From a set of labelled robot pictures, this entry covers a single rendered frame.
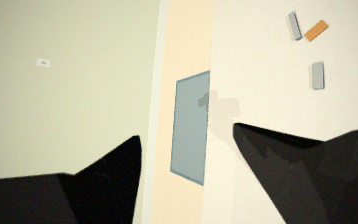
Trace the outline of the grey rectangular block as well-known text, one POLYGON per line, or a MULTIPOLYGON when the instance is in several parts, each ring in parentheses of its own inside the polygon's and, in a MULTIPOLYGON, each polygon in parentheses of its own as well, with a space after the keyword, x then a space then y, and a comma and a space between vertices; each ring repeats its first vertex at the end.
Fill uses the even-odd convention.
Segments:
POLYGON ((312 89, 325 89, 325 73, 323 63, 312 64, 312 89))

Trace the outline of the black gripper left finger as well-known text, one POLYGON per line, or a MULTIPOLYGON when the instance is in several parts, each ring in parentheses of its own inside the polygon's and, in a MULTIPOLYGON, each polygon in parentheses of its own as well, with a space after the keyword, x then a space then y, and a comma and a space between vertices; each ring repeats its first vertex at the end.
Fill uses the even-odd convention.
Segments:
POLYGON ((76 174, 0 179, 0 224, 132 224, 142 171, 139 135, 76 174))

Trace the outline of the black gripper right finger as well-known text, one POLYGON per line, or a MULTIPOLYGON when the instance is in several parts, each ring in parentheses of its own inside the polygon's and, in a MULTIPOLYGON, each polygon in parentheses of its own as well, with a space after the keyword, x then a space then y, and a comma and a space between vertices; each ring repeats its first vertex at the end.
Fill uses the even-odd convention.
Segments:
POLYGON ((338 224, 358 173, 358 130, 322 141, 238 122, 232 137, 285 224, 338 224))

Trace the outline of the orange flat bar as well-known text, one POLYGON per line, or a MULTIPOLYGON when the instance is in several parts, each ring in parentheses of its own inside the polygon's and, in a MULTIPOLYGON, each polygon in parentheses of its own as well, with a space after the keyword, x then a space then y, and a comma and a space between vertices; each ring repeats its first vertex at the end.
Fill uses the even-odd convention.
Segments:
POLYGON ((315 39, 316 36, 318 37, 320 33, 326 30, 326 28, 329 28, 329 26, 321 20, 314 27, 312 27, 309 32, 307 31, 304 36, 312 42, 312 40, 315 39))

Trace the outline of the grey rectangular bar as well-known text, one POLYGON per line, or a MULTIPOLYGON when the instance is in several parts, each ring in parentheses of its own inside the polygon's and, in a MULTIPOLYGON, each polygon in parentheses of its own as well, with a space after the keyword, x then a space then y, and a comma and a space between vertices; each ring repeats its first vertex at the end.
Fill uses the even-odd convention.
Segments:
POLYGON ((291 23, 291 27, 292 27, 292 31, 293 31, 293 35, 294 35, 294 39, 296 41, 299 41, 302 39, 302 35, 301 35, 301 31, 300 31, 300 27, 298 24, 298 20, 296 17, 296 13, 295 12, 291 12, 289 15, 289 19, 290 19, 290 23, 291 23))

